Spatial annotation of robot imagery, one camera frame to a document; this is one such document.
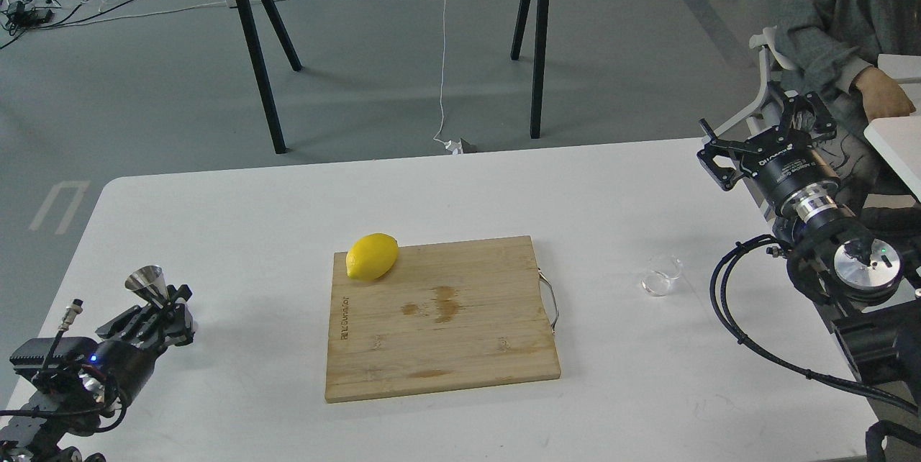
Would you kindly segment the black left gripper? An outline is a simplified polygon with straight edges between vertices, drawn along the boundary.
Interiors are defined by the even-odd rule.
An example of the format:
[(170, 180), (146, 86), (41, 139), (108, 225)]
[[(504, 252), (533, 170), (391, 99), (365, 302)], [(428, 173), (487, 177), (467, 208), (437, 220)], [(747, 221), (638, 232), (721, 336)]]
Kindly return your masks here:
[(159, 357), (171, 346), (194, 340), (194, 321), (187, 304), (188, 285), (167, 285), (168, 306), (132, 306), (96, 329), (102, 338), (90, 363), (117, 386), (119, 399), (132, 405), (148, 382)]

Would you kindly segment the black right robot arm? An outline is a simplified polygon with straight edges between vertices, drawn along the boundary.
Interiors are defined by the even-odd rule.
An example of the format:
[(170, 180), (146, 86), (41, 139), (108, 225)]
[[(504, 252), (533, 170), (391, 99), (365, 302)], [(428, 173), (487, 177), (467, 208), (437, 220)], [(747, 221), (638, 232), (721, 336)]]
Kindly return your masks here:
[[(891, 304), (903, 281), (919, 288), (919, 245), (878, 235), (838, 202), (841, 179), (820, 156), (838, 124), (814, 92), (787, 96), (779, 82), (764, 85), (754, 104), (775, 101), (779, 120), (744, 141), (705, 131), (698, 160), (718, 186), (730, 190), (743, 178), (760, 191), (777, 218), (789, 223), (779, 236), (737, 243), (717, 263), (709, 298), (717, 318), (737, 342), (755, 354), (832, 389), (858, 394), (919, 417), (919, 298)], [(786, 261), (794, 288), (817, 308), (853, 373), (845, 380), (784, 361), (744, 331), (728, 308), (731, 271), (747, 253), (764, 247)]]

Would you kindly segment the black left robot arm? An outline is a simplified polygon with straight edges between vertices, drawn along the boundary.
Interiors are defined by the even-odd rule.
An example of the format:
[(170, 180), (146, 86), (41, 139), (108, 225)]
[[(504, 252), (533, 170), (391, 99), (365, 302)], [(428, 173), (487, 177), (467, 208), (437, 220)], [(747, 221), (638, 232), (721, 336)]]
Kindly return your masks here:
[(10, 356), (14, 371), (34, 386), (20, 409), (4, 410), (4, 461), (80, 461), (77, 448), (60, 448), (65, 435), (88, 437), (115, 428), (144, 389), (159, 357), (194, 340), (187, 285), (145, 292), (96, 330), (96, 338), (66, 337), (83, 302), (73, 300), (51, 338), (28, 340)]

